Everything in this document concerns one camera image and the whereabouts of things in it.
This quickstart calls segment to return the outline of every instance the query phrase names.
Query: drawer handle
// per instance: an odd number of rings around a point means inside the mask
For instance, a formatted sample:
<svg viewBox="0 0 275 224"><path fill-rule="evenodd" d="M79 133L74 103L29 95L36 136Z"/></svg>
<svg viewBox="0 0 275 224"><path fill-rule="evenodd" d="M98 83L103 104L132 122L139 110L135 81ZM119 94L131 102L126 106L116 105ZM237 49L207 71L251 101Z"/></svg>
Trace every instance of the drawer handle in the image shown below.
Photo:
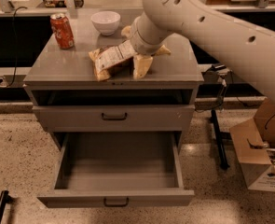
<svg viewBox="0 0 275 224"><path fill-rule="evenodd" d="M104 113L102 113L102 120L105 120L105 121L122 121L122 120L125 120L127 118L128 114L125 113L119 117L116 117L116 116L107 116L105 115Z"/></svg>
<svg viewBox="0 0 275 224"><path fill-rule="evenodd" d="M105 207L126 207L129 204L129 198L126 199L126 202L124 204L108 204L107 199L103 199L103 205Z"/></svg>

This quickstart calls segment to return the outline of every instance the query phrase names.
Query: can top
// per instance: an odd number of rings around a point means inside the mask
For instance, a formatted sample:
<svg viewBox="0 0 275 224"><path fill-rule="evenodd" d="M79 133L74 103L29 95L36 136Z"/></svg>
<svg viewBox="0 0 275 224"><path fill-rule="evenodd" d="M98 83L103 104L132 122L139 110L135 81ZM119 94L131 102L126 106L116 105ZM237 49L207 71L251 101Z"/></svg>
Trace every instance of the can top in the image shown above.
<svg viewBox="0 0 275 224"><path fill-rule="evenodd" d="M63 19L65 15L63 13L55 13L50 16L53 20Z"/></svg>

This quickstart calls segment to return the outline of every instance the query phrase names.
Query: black metal stand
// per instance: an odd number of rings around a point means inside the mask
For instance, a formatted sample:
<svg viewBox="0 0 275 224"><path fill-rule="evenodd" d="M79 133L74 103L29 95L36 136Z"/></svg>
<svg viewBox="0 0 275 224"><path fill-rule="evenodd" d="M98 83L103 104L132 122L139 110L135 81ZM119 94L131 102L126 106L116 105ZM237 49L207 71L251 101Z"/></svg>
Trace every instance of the black metal stand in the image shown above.
<svg viewBox="0 0 275 224"><path fill-rule="evenodd" d="M12 202L12 198L8 195L8 190L3 190L0 194L0 223L3 218L5 207L7 203Z"/></svg>
<svg viewBox="0 0 275 224"><path fill-rule="evenodd" d="M212 118L211 121L213 123L213 129L214 129L214 133L215 133L215 137L216 137L216 141L217 141L217 145L218 145L218 151L219 151L219 156L220 156L220 167L224 170L226 170L229 165L227 163L227 155L224 149L224 145L223 145L223 140L222 140L222 134L220 132L220 128L219 128L219 123L218 123L218 118L217 118L217 114L215 113L215 110L212 110Z"/></svg>

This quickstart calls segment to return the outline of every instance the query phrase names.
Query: robotic arm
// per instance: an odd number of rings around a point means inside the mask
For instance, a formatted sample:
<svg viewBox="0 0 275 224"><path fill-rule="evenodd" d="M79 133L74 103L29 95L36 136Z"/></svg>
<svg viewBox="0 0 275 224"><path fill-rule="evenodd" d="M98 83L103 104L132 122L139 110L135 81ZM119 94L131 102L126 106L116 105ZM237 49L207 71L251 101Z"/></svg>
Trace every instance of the robotic arm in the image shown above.
<svg viewBox="0 0 275 224"><path fill-rule="evenodd" d="M144 13L131 26L131 44L154 54L177 33L275 102L275 32L215 11L199 0L143 0Z"/></svg>

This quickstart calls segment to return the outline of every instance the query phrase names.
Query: speckled floor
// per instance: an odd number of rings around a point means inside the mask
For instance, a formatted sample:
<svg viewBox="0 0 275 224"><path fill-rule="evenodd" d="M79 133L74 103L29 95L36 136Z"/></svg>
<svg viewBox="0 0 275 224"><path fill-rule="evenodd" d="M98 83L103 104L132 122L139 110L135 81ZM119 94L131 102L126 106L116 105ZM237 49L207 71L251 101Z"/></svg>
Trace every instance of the speckled floor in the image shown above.
<svg viewBox="0 0 275 224"><path fill-rule="evenodd" d="M255 109L240 104L218 111L222 131L251 118ZM9 190L2 223L209 223L275 224L275 193L248 190L234 147L230 165L219 168L210 111L195 113L180 161L186 189L195 197L187 207L47 209L37 193L51 188L60 152L31 112L31 104L0 104L0 192Z"/></svg>

